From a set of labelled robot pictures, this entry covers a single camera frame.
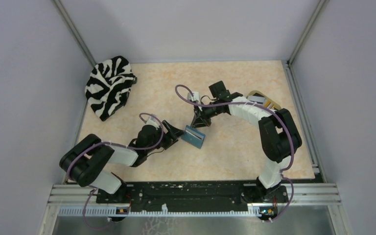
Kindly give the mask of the teal leather card holder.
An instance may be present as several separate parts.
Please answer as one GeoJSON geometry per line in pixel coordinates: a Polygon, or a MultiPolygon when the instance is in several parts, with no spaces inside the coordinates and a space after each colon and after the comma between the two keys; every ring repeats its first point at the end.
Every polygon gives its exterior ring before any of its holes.
{"type": "Polygon", "coordinates": [[[192,146],[201,149],[205,141],[206,135],[197,129],[186,125],[184,133],[181,136],[181,139],[192,146]]]}

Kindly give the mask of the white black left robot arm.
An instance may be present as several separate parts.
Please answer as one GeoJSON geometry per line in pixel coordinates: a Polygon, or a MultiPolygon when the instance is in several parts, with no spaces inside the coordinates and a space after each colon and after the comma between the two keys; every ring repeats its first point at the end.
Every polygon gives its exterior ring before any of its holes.
{"type": "Polygon", "coordinates": [[[158,123],[149,118],[128,146],[108,143],[95,134],[89,134],[64,154],[59,166],[81,187],[101,189],[114,202],[120,203],[127,196],[125,182],[115,173],[105,171],[105,165],[138,167],[157,149],[170,148],[184,133],[166,120],[158,123]]]}

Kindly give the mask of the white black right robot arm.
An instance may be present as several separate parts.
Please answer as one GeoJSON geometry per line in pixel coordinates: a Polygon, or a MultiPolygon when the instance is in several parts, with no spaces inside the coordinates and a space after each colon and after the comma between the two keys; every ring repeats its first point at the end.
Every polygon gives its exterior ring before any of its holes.
{"type": "Polygon", "coordinates": [[[289,166],[291,155],[302,145],[291,113],[287,109],[264,107],[241,93],[231,93],[223,81],[212,84],[209,89],[213,96],[209,104],[201,101],[198,92],[189,92],[187,95],[188,100],[195,103],[191,126],[208,127],[212,123],[212,117],[223,113],[257,126],[267,160],[263,172],[257,177],[256,195],[262,202],[270,201],[280,186],[282,169],[289,166]]]}

